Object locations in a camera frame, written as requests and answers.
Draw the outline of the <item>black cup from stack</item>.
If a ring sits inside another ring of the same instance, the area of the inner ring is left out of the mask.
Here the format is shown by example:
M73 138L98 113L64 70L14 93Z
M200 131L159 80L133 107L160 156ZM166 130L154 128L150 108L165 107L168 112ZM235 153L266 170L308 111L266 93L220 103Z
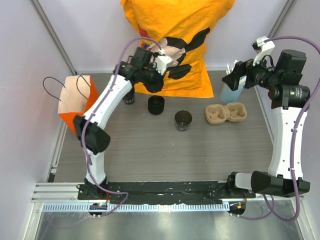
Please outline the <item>black cup from stack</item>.
M174 116L175 126L179 131L186 131L192 122L192 119L190 112L180 110Z

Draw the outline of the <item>orange paper bag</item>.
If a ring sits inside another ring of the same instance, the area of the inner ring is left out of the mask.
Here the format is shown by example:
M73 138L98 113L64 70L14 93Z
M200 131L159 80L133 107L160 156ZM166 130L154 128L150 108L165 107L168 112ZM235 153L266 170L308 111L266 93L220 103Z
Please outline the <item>orange paper bag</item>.
M58 115L75 134L74 117L83 116L96 100L99 93L95 83L89 75L68 76L62 83L62 89L58 100Z

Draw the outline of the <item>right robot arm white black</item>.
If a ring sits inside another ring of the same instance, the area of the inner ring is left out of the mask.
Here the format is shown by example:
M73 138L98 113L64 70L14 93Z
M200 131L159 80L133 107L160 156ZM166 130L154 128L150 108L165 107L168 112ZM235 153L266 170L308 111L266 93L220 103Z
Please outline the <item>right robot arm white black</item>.
M230 197L238 197L244 189L285 198L310 191L311 184L303 179L301 164L302 132L308 114L305 104L311 95L310 89L300 84L306 61L304 52L285 49L277 63L269 54L259 63L253 59L236 61L232 71L222 78L232 91L238 89L242 77L246 78L246 89L267 89L276 123L268 171L233 172L228 176L232 181L225 186Z

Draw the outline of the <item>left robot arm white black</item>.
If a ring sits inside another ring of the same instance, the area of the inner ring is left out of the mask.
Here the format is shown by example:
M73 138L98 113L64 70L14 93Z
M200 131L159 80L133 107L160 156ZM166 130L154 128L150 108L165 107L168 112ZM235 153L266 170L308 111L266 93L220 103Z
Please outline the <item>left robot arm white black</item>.
M82 115L73 119L75 133L86 158L84 183L77 186L79 200L100 200L107 193L105 151L111 142L105 127L120 101L142 83L151 93L162 90L164 76L173 59L163 49L151 52L138 47L127 61L120 61L102 94Z

